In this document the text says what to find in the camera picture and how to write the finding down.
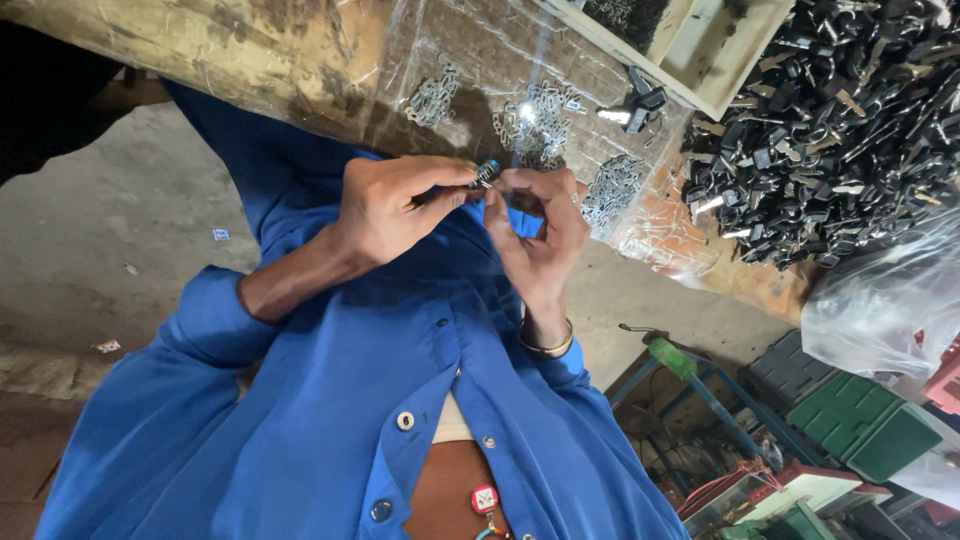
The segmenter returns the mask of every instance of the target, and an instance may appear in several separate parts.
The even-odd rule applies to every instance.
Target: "dirt floor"
[[[215,241],[212,229],[230,240]],[[175,105],[137,109],[93,145],[0,189],[0,390],[83,399],[113,361],[147,345],[201,268],[250,271],[256,261],[220,160]],[[567,290],[601,390],[644,349],[642,334],[619,323],[668,331],[734,364],[791,328],[595,241]],[[111,339],[123,348],[91,351]]]

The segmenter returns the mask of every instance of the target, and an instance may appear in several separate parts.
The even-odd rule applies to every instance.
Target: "shirt button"
[[[414,426],[414,415],[409,412],[403,411],[399,416],[396,417],[396,426],[400,428],[401,431],[408,431]]]
[[[388,499],[380,499],[373,503],[373,508],[370,509],[370,517],[377,523],[386,521],[392,513],[394,513],[394,504]]]

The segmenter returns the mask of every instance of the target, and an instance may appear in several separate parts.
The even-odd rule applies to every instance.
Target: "wrist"
[[[563,303],[552,306],[527,306],[520,328],[520,338],[529,346],[548,351],[563,346],[570,337],[570,326],[566,319]],[[547,354],[550,357],[561,356],[567,347]]]
[[[355,243],[343,234],[339,222],[320,229],[302,249],[308,259],[305,265],[311,270],[303,276],[307,287],[329,286],[331,278],[336,283],[348,282],[380,265],[357,249]]]
[[[329,225],[298,249],[240,280],[237,297],[254,319],[275,324],[321,291],[375,266],[372,259],[350,249]]]

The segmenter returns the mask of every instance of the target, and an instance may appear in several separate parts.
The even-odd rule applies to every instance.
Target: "wooden tray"
[[[627,65],[636,65],[671,96],[720,121],[793,0],[742,0],[733,21],[724,0],[670,0],[646,55],[583,13],[582,3],[534,0],[571,29]]]

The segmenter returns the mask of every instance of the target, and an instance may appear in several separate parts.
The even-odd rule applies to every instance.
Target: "gold bangle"
[[[573,343],[573,323],[570,322],[570,319],[566,319],[566,328],[567,328],[567,335],[566,335],[566,339],[564,340],[564,343],[561,344],[559,347],[554,347],[553,349],[543,349],[543,347],[534,347],[533,345],[528,345],[527,342],[523,341],[523,337],[521,337],[519,334],[517,335],[516,338],[517,340],[519,340],[520,345],[524,346],[525,348],[531,351],[534,351],[535,353],[540,353],[541,355],[552,355],[554,353],[558,353],[562,351],[563,349],[566,349],[567,347],[570,346],[571,343]]]

